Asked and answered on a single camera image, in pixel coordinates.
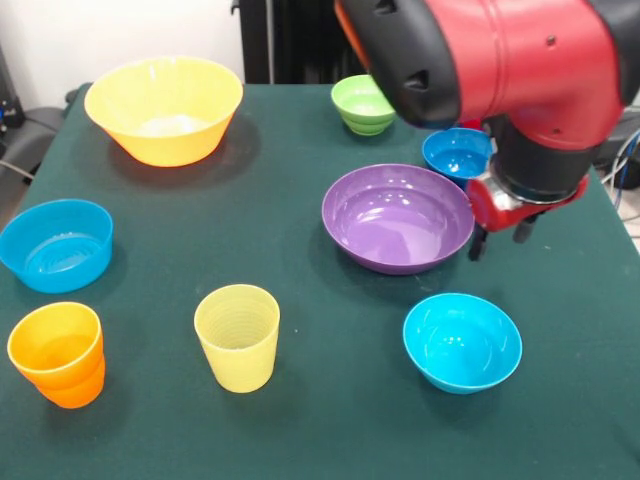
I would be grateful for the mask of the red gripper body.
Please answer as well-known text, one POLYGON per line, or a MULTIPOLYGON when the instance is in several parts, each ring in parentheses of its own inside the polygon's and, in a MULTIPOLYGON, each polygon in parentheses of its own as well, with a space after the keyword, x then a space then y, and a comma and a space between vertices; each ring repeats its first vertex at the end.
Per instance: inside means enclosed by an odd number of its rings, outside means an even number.
POLYGON ((489 233, 495 233, 580 199, 586 193, 588 184, 589 177, 585 176, 570 197, 556 203, 531 203, 504 190, 491 174, 483 174, 468 181, 466 194, 476 224, 489 233))

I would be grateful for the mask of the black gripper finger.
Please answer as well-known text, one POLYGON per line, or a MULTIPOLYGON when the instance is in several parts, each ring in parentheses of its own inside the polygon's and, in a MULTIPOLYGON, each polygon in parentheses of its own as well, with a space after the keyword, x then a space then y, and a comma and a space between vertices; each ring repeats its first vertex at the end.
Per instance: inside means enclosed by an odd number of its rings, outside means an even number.
POLYGON ((538 217, 538 214, 531 215, 516 225, 512 236, 515 243, 523 244, 531 237, 538 217))
POLYGON ((470 249, 468 252, 468 258, 470 261, 479 261, 484 255, 486 250, 487 238, 488 232, 481 225, 476 224, 474 227, 470 249))

